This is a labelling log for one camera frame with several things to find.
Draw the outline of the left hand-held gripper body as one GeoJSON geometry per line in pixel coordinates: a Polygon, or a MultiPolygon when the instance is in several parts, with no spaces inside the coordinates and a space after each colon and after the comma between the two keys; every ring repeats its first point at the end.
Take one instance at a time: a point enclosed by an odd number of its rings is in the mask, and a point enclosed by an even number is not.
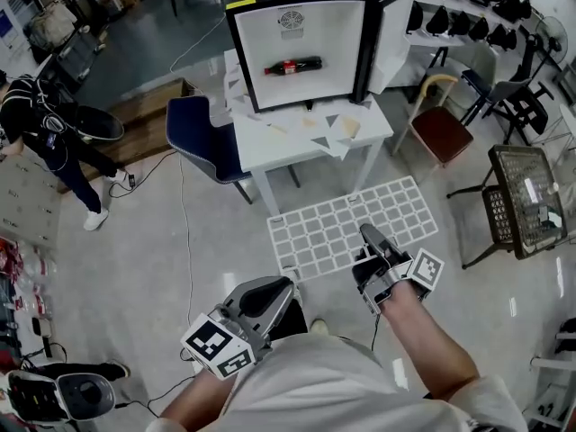
{"type": "Polygon", "coordinates": [[[238,285],[209,313],[200,314],[181,338],[192,359],[227,380],[272,351],[270,331],[294,299],[287,276],[264,276],[238,285]]]}

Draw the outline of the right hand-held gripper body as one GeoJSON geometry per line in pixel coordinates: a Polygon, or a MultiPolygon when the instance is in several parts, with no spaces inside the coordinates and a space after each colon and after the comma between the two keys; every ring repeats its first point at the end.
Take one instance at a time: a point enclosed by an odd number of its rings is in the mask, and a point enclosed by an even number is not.
{"type": "Polygon", "coordinates": [[[359,231],[366,247],[365,252],[356,257],[352,275],[374,316],[381,313],[380,305],[392,296],[392,288],[397,283],[410,283],[420,302],[436,289],[444,261],[424,248],[415,256],[400,251],[372,224],[362,224],[359,231]]]}

